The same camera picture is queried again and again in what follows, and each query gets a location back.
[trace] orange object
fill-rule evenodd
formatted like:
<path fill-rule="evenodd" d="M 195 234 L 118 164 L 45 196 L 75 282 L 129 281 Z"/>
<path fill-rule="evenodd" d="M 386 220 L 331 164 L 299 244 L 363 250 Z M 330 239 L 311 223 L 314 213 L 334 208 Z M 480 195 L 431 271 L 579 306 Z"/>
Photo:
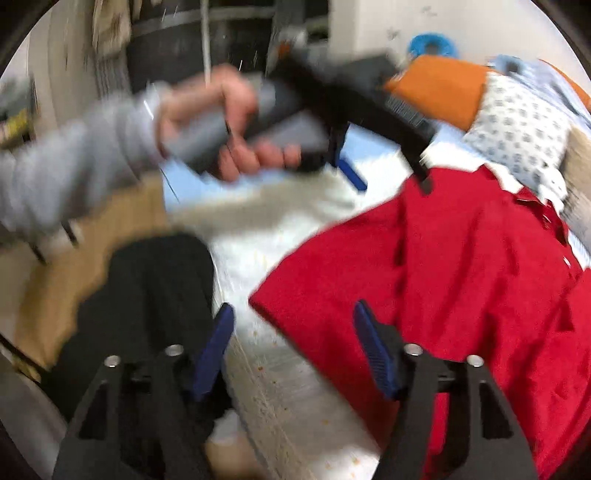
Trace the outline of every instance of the orange object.
<path fill-rule="evenodd" d="M 491 69 L 462 60 L 421 55 L 386 89 L 428 117 L 464 131 L 472 126 Z"/>
<path fill-rule="evenodd" d="M 548 65 L 550 65 L 554 70 L 556 70 L 558 73 L 560 73 L 564 79 L 570 83 L 570 86 L 573 88 L 573 90 L 577 93 L 577 95 L 579 96 L 579 98 L 581 99 L 581 101 L 583 102 L 584 106 L 587 107 L 587 110 L 591 111 L 591 96 L 589 96 L 589 94 L 587 92 L 585 92 L 577 83 L 575 83 L 574 81 L 572 81 L 568 75 L 565 74 L 565 72 L 563 72 L 562 70 L 556 68 L 554 65 L 552 65 L 550 62 L 547 62 L 545 60 L 542 60 L 544 63 L 547 63 Z"/>

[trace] human hand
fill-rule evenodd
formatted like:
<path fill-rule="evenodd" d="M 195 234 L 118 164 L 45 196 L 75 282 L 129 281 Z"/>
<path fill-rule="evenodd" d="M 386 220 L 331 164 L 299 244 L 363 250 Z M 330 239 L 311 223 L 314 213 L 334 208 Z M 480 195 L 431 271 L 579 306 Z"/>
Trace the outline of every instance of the human hand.
<path fill-rule="evenodd" d="M 228 144 L 220 149 L 217 169 L 213 172 L 218 178 L 235 181 L 241 173 L 252 175 L 262 168 L 297 167 L 301 161 L 299 146 L 288 145 L 280 149 L 262 140 L 250 147 L 242 137 L 257 104 L 256 92 L 235 68 L 216 67 L 208 84 L 203 76 L 194 77 L 162 99 L 157 124 L 158 143 L 163 145 L 175 139 L 195 117 L 222 105 L 232 135 Z"/>

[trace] metal screw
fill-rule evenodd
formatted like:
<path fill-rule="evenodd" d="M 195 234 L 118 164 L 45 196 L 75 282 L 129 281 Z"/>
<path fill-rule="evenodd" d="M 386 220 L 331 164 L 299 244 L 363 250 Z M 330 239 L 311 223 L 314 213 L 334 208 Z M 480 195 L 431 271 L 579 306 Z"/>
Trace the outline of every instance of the metal screw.
<path fill-rule="evenodd" d="M 114 368 L 121 363 L 121 358 L 117 355 L 111 355 L 105 358 L 105 366 L 109 368 Z"/>
<path fill-rule="evenodd" d="M 166 350 L 164 350 L 164 353 L 166 353 L 168 356 L 179 356 L 182 355 L 184 352 L 184 348 L 182 345 L 168 345 L 166 347 Z"/>
<path fill-rule="evenodd" d="M 473 367 L 481 367 L 482 365 L 484 365 L 484 359 L 478 355 L 468 355 L 466 358 L 466 362 L 468 362 L 468 365 L 471 365 Z"/>
<path fill-rule="evenodd" d="M 407 355 L 419 356 L 423 354 L 423 348 L 416 343 L 407 343 L 404 345 L 404 351 Z"/>

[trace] blue tape roll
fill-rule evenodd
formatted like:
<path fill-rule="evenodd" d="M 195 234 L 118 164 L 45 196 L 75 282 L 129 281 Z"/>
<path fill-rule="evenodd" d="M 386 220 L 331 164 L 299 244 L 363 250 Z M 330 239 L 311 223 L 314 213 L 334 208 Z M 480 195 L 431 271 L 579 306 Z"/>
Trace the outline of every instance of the blue tape roll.
<path fill-rule="evenodd" d="M 408 46 L 408 52 L 413 57 L 420 55 L 439 55 L 442 57 L 459 58 L 457 48 L 453 42 L 438 33 L 425 33 L 414 37 Z"/>

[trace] black cloth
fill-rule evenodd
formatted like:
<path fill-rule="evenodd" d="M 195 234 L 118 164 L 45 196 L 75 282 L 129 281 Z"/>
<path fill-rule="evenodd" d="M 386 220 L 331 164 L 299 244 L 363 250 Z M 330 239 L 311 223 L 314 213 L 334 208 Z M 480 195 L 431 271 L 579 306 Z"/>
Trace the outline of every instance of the black cloth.
<path fill-rule="evenodd" d="M 213 329 L 212 296 L 213 262 L 195 236 L 159 236 L 122 247 L 104 285 L 80 304 L 77 332 L 43 390 L 70 420 L 107 356 L 142 362 L 175 343 L 188 353 L 201 351 Z M 230 407 L 221 377 L 207 402 L 212 418 Z"/>

